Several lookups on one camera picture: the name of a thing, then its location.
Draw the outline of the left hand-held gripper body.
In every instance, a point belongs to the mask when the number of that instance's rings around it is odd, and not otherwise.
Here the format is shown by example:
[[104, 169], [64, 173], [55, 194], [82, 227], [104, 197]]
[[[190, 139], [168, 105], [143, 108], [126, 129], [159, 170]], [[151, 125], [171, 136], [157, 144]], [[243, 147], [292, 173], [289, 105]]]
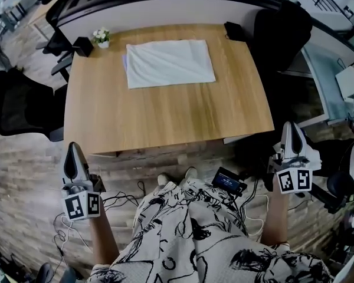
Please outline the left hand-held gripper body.
[[68, 182], [66, 178], [62, 181], [62, 204], [68, 221], [100, 216], [100, 195], [106, 190], [99, 175], [90, 175], [85, 181]]

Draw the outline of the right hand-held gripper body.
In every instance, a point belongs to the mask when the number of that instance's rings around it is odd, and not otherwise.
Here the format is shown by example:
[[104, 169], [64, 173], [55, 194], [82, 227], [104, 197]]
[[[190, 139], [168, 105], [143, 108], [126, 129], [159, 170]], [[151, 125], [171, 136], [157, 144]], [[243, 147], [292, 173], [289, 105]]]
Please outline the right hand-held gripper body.
[[303, 145], [295, 154], [283, 148], [279, 142], [274, 145], [276, 153], [271, 156], [271, 173], [275, 173], [282, 194], [308, 192], [312, 189], [313, 172], [321, 169], [322, 161], [318, 150]]

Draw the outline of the white and blue t-shirt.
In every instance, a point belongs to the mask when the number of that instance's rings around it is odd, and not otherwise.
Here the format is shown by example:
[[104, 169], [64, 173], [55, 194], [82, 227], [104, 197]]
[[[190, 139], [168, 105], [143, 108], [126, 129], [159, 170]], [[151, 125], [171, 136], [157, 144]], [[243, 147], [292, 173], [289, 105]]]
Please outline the white and blue t-shirt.
[[129, 89], [216, 81], [205, 40], [127, 44], [124, 57]]

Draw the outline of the person's right forearm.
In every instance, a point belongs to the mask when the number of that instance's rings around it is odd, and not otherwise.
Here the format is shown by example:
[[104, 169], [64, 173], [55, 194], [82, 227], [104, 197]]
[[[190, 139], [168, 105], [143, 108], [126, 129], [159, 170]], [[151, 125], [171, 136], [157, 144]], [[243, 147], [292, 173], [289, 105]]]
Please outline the person's right forearm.
[[262, 244], [272, 246], [287, 242], [288, 208], [289, 195], [280, 192], [277, 176], [274, 175], [273, 191], [260, 239]]

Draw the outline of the person's left forearm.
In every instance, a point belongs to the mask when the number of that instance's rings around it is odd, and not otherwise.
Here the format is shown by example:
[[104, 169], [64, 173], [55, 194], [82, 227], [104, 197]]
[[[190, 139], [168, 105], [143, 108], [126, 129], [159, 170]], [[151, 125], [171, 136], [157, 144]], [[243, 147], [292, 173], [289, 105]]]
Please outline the person's left forearm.
[[111, 265], [118, 258], [119, 250], [105, 211], [89, 219], [89, 228], [95, 264]]

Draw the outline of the pale blue side desk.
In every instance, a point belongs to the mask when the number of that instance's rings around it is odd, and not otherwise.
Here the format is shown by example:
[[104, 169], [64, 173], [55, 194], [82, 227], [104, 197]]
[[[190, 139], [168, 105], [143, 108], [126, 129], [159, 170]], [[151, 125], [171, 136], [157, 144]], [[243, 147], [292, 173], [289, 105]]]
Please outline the pale blue side desk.
[[301, 50], [314, 79], [327, 121], [347, 119], [347, 108], [337, 83], [336, 74], [344, 66], [341, 58], [318, 45], [307, 43]]

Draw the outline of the black mesh office chair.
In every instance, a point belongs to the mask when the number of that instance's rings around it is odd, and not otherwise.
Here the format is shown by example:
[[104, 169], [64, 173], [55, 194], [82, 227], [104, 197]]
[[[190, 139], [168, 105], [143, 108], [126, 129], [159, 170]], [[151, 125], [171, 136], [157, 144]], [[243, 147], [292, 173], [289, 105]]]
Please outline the black mesh office chair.
[[251, 55], [259, 72], [285, 71], [311, 37], [312, 18], [290, 1], [276, 11], [262, 9], [254, 21]]
[[51, 70], [51, 75], [60, 73], [66, 82], [69, 81], [69, 73], [67, 68], [73, 61], [73, 48], [69, 40], [57, 27], [56, 21], [53, 19], [57, 13], [53, 7], [48, 10], [45, 18], [46, 21], [52, 26], [54, 33], [51, 38], [46, 42], [40, 42], [36, 45], [36, 50], [42, 50], [43, 54], [52, 54], [55, 57], [60, 56], [57, 60], [57, 64]]
[[38, 133], [62, 141], [67, 87], [54, 90], [15, 68], [0, 71], [0, 135]]

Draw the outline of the white cardboard box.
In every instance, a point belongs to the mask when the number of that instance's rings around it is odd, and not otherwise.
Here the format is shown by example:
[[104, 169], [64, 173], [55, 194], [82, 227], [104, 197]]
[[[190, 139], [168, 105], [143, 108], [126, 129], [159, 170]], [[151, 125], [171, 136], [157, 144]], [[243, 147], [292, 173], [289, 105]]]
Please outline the white cardboard box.
[[354, 67], [348, 66], [336, 74], [336, 81], [344, 101], [351, 102], [354, 99]]

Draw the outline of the black square holder box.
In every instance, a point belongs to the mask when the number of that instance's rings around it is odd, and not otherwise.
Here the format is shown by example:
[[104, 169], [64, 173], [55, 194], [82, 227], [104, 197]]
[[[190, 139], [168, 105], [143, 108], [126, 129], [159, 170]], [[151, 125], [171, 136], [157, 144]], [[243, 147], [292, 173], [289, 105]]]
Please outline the black square holder box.
[[78, 37], [72, 45], [74, 51], [81, 57], [89, 57], [93, 44], [87, 37]]

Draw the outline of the flat black box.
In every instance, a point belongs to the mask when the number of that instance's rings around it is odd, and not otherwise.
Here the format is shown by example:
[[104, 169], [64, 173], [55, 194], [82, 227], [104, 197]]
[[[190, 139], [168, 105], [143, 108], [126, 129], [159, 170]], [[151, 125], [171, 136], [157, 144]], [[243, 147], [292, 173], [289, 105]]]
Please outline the flat black box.
[[232, 41], [246, 42], [246, 36], [240, 24], [226, 22], [224, 27], [226, 30], [226, 38]]

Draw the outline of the potted white flower plant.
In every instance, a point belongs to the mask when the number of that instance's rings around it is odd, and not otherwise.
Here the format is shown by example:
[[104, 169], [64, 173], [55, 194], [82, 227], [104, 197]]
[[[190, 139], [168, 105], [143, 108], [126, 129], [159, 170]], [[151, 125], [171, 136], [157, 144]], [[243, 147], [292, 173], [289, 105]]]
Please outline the potted white flower plant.
[[109, 47], [110, 42], [110, 33], [109, 30], [101, 27], [93, 32], [94, 42], [98, 45], [98, 47], [105, 49]]

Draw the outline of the black recorder with screen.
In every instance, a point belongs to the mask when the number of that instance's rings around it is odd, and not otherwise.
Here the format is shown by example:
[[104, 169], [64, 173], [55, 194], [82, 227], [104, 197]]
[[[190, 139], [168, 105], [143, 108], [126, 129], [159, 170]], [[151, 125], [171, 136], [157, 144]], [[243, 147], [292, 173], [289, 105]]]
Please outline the black recorder with screen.
[[236, 196], [242, 196], [247, 188], [247, 184], [240, 179], [239, 175], [223, 167], [217, 170], [212, 185]]

